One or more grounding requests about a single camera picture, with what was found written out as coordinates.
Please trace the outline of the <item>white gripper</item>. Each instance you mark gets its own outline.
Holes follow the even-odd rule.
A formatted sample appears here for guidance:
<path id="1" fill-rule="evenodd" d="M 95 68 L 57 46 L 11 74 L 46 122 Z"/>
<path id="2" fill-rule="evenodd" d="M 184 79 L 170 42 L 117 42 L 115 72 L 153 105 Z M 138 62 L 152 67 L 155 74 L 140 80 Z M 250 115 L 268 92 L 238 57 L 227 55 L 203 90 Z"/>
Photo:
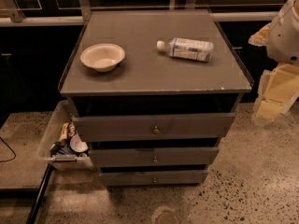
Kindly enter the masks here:
<path id="1" fill-rule="evenodd" d="M 273 71 L 264 70 L 258 98 L 253 107 L 254 122 L 273 122 L 286 114 L 299 97 L 299 66 L 279 63 Z"/>

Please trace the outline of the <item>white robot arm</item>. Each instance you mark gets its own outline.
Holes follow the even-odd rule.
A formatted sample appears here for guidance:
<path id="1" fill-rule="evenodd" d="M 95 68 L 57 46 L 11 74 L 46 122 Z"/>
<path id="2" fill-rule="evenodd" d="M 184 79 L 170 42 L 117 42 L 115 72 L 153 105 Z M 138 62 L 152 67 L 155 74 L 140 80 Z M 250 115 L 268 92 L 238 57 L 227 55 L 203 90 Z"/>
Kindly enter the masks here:
<path id="1" fill-rule="evenodd" d="M 299 97 L 299 0 L 288 0 L 249 43 L 265 46 L 267 56 L 278 63 L 263 71 L 253 107 L 253 121 L 264 126 L 286 114 Z"/>

